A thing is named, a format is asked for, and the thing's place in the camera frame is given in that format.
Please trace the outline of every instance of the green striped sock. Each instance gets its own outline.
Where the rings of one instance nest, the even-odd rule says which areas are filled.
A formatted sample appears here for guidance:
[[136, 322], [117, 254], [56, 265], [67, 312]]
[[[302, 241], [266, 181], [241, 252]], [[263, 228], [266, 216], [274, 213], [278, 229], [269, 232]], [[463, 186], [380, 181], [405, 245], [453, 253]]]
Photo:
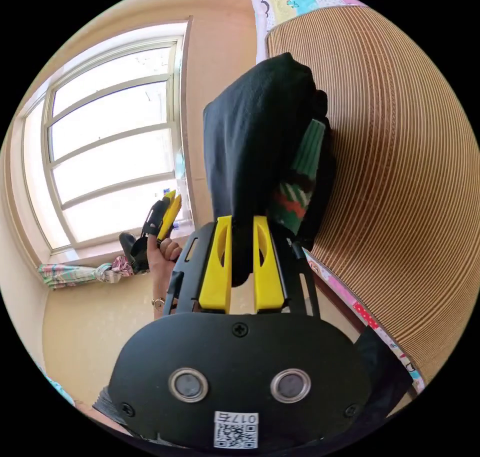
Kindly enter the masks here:
[[267, 215], [295, 235], [315, 188], [325, 125], [312, 119], [298, 147], [290, 171], [273, 193]]

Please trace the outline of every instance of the window sill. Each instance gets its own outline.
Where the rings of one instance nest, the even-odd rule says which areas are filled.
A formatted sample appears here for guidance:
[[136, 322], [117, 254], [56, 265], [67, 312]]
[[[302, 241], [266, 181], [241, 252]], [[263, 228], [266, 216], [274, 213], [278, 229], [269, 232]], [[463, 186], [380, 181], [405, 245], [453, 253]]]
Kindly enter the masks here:
[[[188, 236], [195, 230], [193, 222], [174, 229], [171, 238], [181, 247], [187, 242]], [[98, 267], [105, 263], [111, 263], [116, 257], [124, 254], [118, 240], [114, 242], [93, 245], [92, 247], [78, 250], [70, 249], [54, 254], [48, 260], [48, 264], [64, 264], [69, 266]]]

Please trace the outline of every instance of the lens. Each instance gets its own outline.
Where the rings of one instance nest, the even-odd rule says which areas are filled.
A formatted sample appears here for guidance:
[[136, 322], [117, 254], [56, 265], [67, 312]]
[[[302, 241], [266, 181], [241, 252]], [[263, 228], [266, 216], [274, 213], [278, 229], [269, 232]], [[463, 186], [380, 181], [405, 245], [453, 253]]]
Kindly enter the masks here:
[[172, 373], [168, 380], [168, 388], [179, 401], [194, 403], [207, 395], [209, 385], [201, 372], [184, 367]]
[[294, 404], [309, 393], [311, 385], [310, 377], [306, 372], [289, 368], [273, 378], [270, 390], [277, 401], [283, 404]]

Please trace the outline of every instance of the sticker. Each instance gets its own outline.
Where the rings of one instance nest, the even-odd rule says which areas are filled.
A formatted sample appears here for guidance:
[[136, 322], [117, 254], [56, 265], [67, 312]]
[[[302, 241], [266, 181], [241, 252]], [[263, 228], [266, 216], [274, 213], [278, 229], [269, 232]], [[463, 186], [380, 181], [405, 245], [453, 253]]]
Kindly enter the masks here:
[[213, 446], [217, 449], [257, 449], [259, 415], [257, 413], [215, 412]]

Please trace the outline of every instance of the hand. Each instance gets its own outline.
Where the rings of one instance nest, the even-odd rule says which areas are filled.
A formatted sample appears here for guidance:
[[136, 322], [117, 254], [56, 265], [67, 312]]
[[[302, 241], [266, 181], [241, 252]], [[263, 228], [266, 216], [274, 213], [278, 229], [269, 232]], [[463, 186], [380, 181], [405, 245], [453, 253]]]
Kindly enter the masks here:
[[182, 248], [172, 239], [162, 240], [157, 246], [157, 236], [149, 235], [146, 240], [146, 258], [154, 286], [168, 286], [175, 260], [182, 253]]

